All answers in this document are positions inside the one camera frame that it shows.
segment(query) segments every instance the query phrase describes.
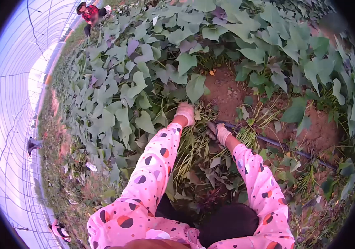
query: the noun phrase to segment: pink sleeve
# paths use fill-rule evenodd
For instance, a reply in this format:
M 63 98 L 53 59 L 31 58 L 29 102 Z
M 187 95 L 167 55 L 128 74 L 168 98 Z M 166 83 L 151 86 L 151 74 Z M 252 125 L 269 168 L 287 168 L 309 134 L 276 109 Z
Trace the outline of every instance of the pink sleeve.
M 177 123 L 161 129 L 145 147 L 121 197 L 90 216 L 87 228 L 93 249 L 143 239 L 156 225 L 155 210 L 173 170 L 181 131 Z
M 254 236 L 248 236 L 255 248 L 293 248 L 287 202 L 270 169 L 262 164 L 262 157 L 239 144 L 233 160 L 246 184 L 250 207 L 259 217 Z

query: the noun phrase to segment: hat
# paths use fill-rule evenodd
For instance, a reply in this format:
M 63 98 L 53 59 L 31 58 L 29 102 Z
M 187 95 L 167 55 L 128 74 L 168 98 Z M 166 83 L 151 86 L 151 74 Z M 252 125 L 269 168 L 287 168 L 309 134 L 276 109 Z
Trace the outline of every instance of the hat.
M 79 11 L 82 6 L 85 6 L 85 7 L 86 7 L 86 2 L 81 2 L 81 3 L 78 5 L 78 7 L 76 8 L 76 13 L 77 13 L 78 15 L 82 14 L 82 12 Z

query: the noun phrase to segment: person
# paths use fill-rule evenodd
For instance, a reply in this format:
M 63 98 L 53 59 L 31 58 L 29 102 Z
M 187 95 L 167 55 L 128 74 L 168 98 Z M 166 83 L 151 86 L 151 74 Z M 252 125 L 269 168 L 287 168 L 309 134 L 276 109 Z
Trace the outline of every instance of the person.
M 31 152 L 34 149 L 40 149 L 43 147 L 43 140 L 36 140 L 33 137 L 29 137 L 28 143 L 27 143 L 27 150 L 28 150 L 28 155 L 31 156 Z
M 98 18 L 107 14 L 105 8 L 99 9 L 94 5 L 86 6 L 85 2 L 78 5 L 76 12 L 78 15 L 82 15 L 83 19 L 87 22 L 87 25 L 83 28 L 86 36 L 90 36 L 90 28 L 96 24 Z
M 62 238 L 65 242 L 71 241 L 69 234 L 65 231 L 65 226 L 58 224 L 57 219 L 54 220 L 52 225 L 49 224 L 49 229 L 55 236 Z
M 194 108 L 180 103 L 170 125 L 157 132 L 145 147 L 121 197 L 89 218 L 87 229 L 93 249 L 294 247 L 288 206 L 280 186 L 262 164 L 262 157 L 241 144 L 224 124 L 210 129 L 232 154 L 247 187 L 249 206 L 225 205 L 199 229 L 157 215 L 163 208 L 160 200 L 173 171 L 182 130 L 194 123 Z

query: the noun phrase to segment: black drip irrigation hose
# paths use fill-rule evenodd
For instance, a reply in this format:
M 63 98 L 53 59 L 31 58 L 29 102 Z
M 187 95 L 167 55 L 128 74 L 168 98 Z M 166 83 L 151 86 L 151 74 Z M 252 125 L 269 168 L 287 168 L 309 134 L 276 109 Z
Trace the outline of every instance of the black drip irrigation hose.
M 237 132 L 238 127 L 235 126 L 235 125 L 233 125 L 233 124 L 230 124 L 230 123 L 227 123 L 227 122 L 224 122 L 224 121 L 220 121 L 220 120 L 216 120 L 215 123 L 216 123 L 216 124 L 218 124 L 218 123 L 224 123 L 224 124 L 225 124 L 225 127 L 231 128 L 232 130 L 234 130 L 234 131 Z M 275 141 L 275 140 L 272 140 L 272 139 L 270 139 L 270 138 L 268 138 L 268 137 L 264 137 L 264 136 L 260 136 L 260 135 L 256 135 L 256 137 L 257 137 L 258 139 L 260 139 L 260 140 L 263 140 L 263 141 L 265 141 L 265 142 L 271 143 L 271 144 L 273 144 L 273 145 L 275 145 L 275 146 L 283 147 L 284 150 L 288 150 L 288 146 L 287 146 L 286 144 L 284 144 L 284 143 L 280 143 L 280 142 L 278 142 L 278 141 Z M 294 152 L 297 153 L 297 154 L 299 154 L 299 155 L 301 155 L 301 156 L 304 156 L 304 157 L 306 157 L 306 158 L 308 158 L 308 159 L 310 159 L 310 160 L 313 158 L 311 154 L 306 153 L 306 152 L 301 152 L 301 151 L 298 151 L 298 150 L 296 150 L 296 151 L 294 151 Z M 334 165 L 330 164 L 329 162 L 324 162 L 324 161 L 321 160 L 321 159 L 317 159 L 317 162 L 320 163 L 321 165 L 324 165 L 324 166 L 327 167 L 327 168 L 330 168 L 330 169 L 334 170 L 334 171 L 337 170 L 337 167 L 335 167 Z

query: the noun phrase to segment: dark pants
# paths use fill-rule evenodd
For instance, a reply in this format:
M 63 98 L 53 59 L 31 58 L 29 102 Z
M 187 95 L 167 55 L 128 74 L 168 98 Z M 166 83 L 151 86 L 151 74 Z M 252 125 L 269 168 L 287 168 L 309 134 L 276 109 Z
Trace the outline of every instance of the dark pants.
M 173 208 L 166 194 L 162 196 L 155 216 L 176 220 L 194 227 L 190 217 Z M 247 205 L 242 203 L 225 205 L 201 224 L 199 240 L 202 246 L 208 248 L 221 240 L 252 236 L 258 225 L 259 217 Z
M 99 16 L 99 17 L 103 17 L 103 16 L 105 16 L 105 14 L 107 14 L 107 11 L 105 10 L 105 8 L 101 8 L 100 11 L 98 12 L 98 16 Z M 84 30 L 86 36 L 89 36 L 89 35 L 90 35 L 90 27 L 91 27 L 91 25 L 90 25 L 90 24 L 87 24 L 87 25 L 83 28 L 83 30 Z

